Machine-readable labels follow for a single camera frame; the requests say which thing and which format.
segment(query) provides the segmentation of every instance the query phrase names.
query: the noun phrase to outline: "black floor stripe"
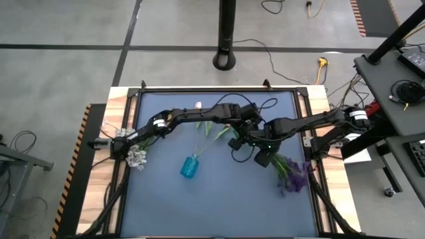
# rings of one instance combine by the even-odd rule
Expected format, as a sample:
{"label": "black floor stripe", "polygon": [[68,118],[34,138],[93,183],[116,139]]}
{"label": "black floor stripe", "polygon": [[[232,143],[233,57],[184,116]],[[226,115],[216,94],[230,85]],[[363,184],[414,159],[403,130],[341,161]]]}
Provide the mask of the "black floor stripe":
{"label": "black floor stripe", "polygon": [[133,15],[131,16],[130,24],[127,30],[126,39],[124,40],[124,48],[121,51],[120,59],[118,60],[118,65],[115,70],[114,79],[112,80],[112,86],[118,86],[120,84],[122,71],[124,69],[124,64],[126,63],[128,48],[131,43],[131,38],[133,37],[135,24],[137,23],[137,15],[139,14],[141,1],[142,0],[137,0],[135,2]]}
{"label": "black floor stripe", "polygon": [[80,45],[80,44],[0,44],[0,49],[33,50],[122,50],[117,45]]}
{"label": "black floor stripe", "polygon": [[[129,46],[128,50],[144,51],[217,51],[217,46]],[[238,52],[265,52],[262,46],[234,46]],[[370,53],[374,48],[330,48],[330,47],[268,47],[270,52],[294,52],[294,53]]]}
{"label": "black floor stripe", "polygon": [[[125,50],[127,51],[216,51],[216,46],[117,46],[117,45],[61,45],[61,44],[0,44],[0,49],[33,49],[33,50]],[[268,47],[270,52],[288,53],[370,53],[374,48],[332,48],[332,47]],[[235,46],[238,52],[265,52],[261,46]]]}

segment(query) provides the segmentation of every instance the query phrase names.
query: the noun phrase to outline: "blue vase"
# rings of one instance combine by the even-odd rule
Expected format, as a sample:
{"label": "blue vase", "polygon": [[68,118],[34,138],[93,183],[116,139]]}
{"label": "blue vase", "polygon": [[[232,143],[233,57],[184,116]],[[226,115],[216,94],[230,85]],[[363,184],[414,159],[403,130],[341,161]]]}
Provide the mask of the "blue vase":
{"label": "blue vase", "polygon": [[197,172],[198,165],[199,165],[199,161],[197,160],[196,155],[187,157],[185,163],[181,167],[180,174],[187,179],[191,179]]}

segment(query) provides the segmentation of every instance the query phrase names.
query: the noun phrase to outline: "purple flower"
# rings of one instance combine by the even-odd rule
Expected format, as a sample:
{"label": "purple flower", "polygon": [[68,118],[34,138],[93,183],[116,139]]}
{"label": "purple flower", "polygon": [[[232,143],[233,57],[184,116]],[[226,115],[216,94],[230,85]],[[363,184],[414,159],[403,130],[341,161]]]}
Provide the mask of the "purple flower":
{"label": "purple flower", "polygon": [[280,157],[280,165],[286,169],[285,175],[279,175],[278,187],[282,195],[287,192],[300,192],[304,186],[308,185],[309,162],[302,163],[300,168],[298,163],[287,157]]}

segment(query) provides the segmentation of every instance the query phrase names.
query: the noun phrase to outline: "metal stand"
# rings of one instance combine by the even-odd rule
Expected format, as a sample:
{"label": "metal stand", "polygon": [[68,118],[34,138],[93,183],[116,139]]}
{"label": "metal stand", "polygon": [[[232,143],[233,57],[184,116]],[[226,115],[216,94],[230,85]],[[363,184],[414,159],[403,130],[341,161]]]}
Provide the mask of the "metal stand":
{"label": "metal stand", "polygon": [[384,167],[382,168],[388,181],[390,181],[391,187],[384,190],[384,194],[387,197],[392,197],[397,193],[401,193],[403,190],[400,186],[400,183],[398,183],[394,173],[392,173],[391,168],[389,167],[388,163],[386,162],[386,159],[384,158],[384,155],[387,155],[391,153],[390,148],[385,143],[381,146],[377,146],[377,151],[379,156],[381,156],[381,159],[384,163]]}
{"label": "metal stand", "polygon": [[233,29],[236,0],[220,0],[218,47],[212,64],[219,70],[230,70],[236,64],[233,54]]}

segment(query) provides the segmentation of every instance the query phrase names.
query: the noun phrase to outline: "white flower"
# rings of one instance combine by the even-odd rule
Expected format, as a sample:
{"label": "white flower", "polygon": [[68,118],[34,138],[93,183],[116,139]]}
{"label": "white flower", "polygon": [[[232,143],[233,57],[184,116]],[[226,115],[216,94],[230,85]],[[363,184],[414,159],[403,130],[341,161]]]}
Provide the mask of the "white flower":
{"label": "white flower", "polygon": [[138,170],[143,170],[146,161],[146,151],[141,150],[140,146],[133,145],[127,153],[126,161],[130,167],[136,167]]}

